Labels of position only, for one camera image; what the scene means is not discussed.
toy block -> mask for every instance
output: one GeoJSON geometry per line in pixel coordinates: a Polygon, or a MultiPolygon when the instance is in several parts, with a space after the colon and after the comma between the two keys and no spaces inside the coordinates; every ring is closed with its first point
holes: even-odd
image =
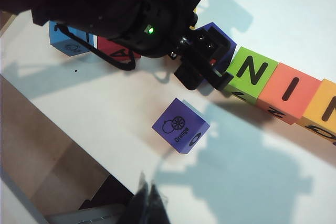
{"type": "MultiPolygon", "coordinates": [[[[63,52],[67,56],[74,56],[82,54],[84,52],[89,52],[90,50],[82,46],[80,43],[70,39],[68,36],[64,35],[59,29],[56,28],[56,23],[50,21],[49,23],[49,38],[50,44],[63,52]]],[[[80,31],[72,27],[68,27],[69,31],[86,41],[87,43],[93,45],[93,35],[85,31],[80,31]]]]}
{"type": "Polygon", "coordinates": [[[260,93],[256,105],[293,124],[301,119],[321,81],[280,63],[260,93]]]}
{"type": "Polygon", "coordinates": [[[97,36],[97,49],[117,61],[129,60],[131,54],[133,54],[135,58],[141,57],[136,52],[99,36],[97,36]]]}
{"type": "Polygon", "coordinates": [[[210,126],[175,98],[152,128],[179,153],[187,154],[210,126]]]}
{"type": "Polygon", "coordinates": [[[336,145],[336,83],[324,79],[297,124],[336,145]]]}
{"type": "Polygon", "coordinates": [[[225,90],[254,105],[277,65],[277,61],[241,47],[227,68],[234,78],[225,90]]]}
{"type": "Polygon", "coordinates": [[[202,26],[199,29],[205,29],[212,36],[220,39],[220,42],[226,47],[226,52],[223,56],[221,56],[221,59],[218,62],[216,59],[212,59],[211,62],[212,64],[214,64],[215,69],[219,72],[225,71],[231,63],[232,56],[235,52],[237,44],[213,22],[202,26]]]}

purple block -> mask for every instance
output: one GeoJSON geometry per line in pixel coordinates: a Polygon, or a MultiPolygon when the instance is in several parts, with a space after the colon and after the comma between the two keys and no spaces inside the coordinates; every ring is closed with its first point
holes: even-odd
{"type": "Polygon", "coordinates": [[[230,65],[237,44],[229,36],[227,36],[227,34],[223,32],[218,26],[216,26],[216,24],[213,22],[207,25],[204,25],[200,27],[199,29],[205,29],[206,31],[211,33],[211,28],[214,28],[217,32],[219,32],[224,37],[222,38],[222,44],[227,47],[227,52],[223,55],[221,60],[214,65],[215,69],[217,69],[219,72],[222,72],[222,71],[225,71],[230,65]]]}
{"type": "Polygon", "coordinates": [[[152,128],[179,153],[188,153],[210,127],[200,116],[175,98],[152,128]]]}

green led light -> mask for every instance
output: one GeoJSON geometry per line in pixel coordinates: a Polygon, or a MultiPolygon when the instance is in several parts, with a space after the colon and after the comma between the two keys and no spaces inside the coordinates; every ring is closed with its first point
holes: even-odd
{"type": "Polygon", "coordinates": [[[148,24],[144,30],[147,34],[153,34],[155,32],[155,29],[152,25],[148,24]]]}
{"type": "Polygon", "coordinates": [[[151,27],[151,28],[148,29],[149,34],[152,34],[153,32],[154,32],[154,27],[151,27]]]}

orange block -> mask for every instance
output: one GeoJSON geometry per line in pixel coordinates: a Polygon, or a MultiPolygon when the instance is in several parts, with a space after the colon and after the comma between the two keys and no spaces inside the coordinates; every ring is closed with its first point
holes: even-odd
{"type": "Polygon", "coordinates": [[[257,99],[257,106],[293,124],[303,115],[321,81],[280,63],[257,99]]]}
{"type": "Polygon", "coordinates": [[[336,145],[336,83],[324,79],[297,123],[336,145]]]}

yellow block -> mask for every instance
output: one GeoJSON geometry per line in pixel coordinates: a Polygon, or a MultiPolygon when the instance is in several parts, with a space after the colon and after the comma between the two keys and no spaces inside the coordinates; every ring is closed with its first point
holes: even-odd
{"type": "Polygon", "coordinates": [[[336,83],[324,79],[297,124],[336,145],[336,83]]]}

